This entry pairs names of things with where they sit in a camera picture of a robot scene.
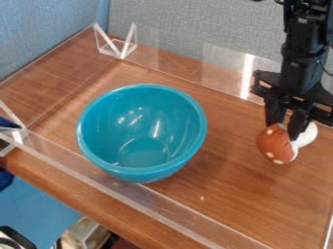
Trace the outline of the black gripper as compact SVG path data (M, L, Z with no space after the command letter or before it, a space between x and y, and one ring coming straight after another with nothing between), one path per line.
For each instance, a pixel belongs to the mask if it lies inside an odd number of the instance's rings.
M292 112L287 133L295 141L308 122L333 126L333 93L322 86L326 47L315 53L282 49L280 71L255 70L251 93L263 99L264 124L282 124L286 111Z

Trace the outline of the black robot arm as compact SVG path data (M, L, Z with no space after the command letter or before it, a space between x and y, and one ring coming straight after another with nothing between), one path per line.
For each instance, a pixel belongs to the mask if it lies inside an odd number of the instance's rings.
M282 64L252 73L251 93L263 99L264 123L287 122L290 140L308 123L333 126L333 93L322 86L333 48L333 0L274 0L283 6Z

